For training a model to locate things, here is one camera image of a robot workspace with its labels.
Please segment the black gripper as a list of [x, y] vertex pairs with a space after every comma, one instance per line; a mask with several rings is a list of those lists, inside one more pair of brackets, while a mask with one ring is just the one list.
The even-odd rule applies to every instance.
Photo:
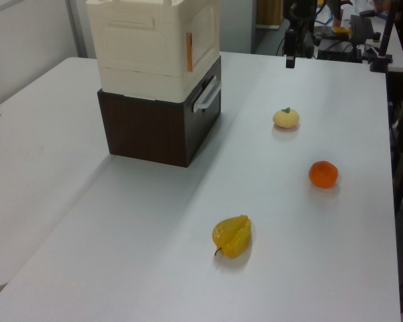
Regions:
[[[291, 29], [285, 32], [285, 67], [295, 67], [296, 54], [296, 32], [298, 28], [304, 26], [308, 31], [313, 32], [317, 1], [315, 0], [283, 0], [282, 16], [289, 21]], [[302, 56], [313, 57], [314, 40], [312, 34], [308, 32], [304, 36], [302, 45]]]

